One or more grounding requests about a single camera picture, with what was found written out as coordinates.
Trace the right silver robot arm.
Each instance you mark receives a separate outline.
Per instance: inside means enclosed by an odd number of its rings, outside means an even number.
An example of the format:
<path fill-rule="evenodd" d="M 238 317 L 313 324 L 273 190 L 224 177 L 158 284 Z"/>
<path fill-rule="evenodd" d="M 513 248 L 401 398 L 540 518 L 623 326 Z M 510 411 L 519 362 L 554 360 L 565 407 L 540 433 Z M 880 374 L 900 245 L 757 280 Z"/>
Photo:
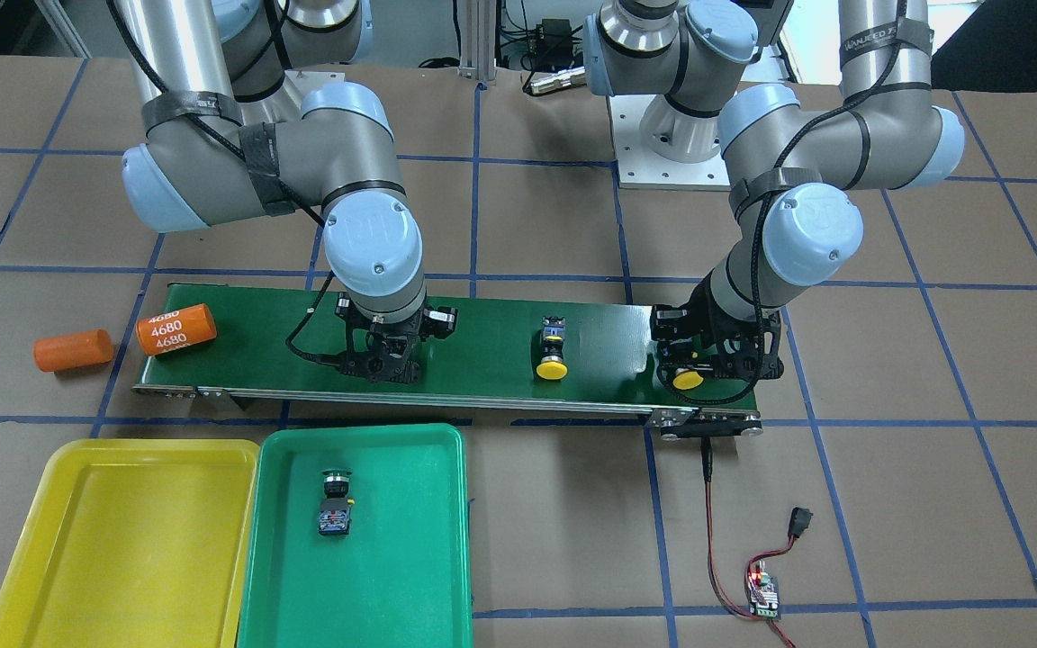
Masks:
<path fill-rule="evenodd" d="M 122 157 L 132 209 L 160 233 L 263 216 L 309 214 L 345 291 L 342 353 L 287 347 L 313 364 L 412 384 L 420 343 L 453 335 L 456 308 L 428 303 L 419 224 L 394 135 L 369 87 L 332 82 L 299 98 L 292 119 L 247 103 L 291 86 L 291 56 L 349 60 L 369 37 L 362 1 L 110 1 L 139 71 L 145 140 Z"/>

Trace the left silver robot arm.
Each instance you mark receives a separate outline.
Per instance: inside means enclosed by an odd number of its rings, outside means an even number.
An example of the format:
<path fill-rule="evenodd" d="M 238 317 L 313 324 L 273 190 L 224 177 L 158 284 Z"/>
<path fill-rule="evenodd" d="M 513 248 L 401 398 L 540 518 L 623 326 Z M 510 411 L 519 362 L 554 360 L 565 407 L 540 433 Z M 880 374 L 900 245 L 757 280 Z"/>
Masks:
<path fill-rule="evenodd" d="M 705 379 L 740 394 L 781 377 L 782 306 L 826 282 L 863 238 L 849 190 L 930 187 L 958 167 L 966 132 L 933 102 L 925 1 L 843 1 L 840 92 L 808 111 L 788 85 L 738 86 L 760 26 L 733 1 L 605 1 L 583 26 L 595 95 L 650 95 L 643 134 L 680 163 L 720 152 L 736 242 L 682 306 L 655 306 L 658 382 L 694 402 Z"/>

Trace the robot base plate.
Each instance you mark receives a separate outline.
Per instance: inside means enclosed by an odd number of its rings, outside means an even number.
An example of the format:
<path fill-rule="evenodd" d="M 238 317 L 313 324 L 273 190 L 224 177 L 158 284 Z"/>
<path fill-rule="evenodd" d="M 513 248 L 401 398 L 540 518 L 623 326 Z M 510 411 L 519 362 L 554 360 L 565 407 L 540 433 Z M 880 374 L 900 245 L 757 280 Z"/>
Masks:
<path fill-rule="evenodd" d="M 716 116 L 676 111 L 658 94 L 608 98 L 618 181 L 630 189 L 729 189 Z"/>

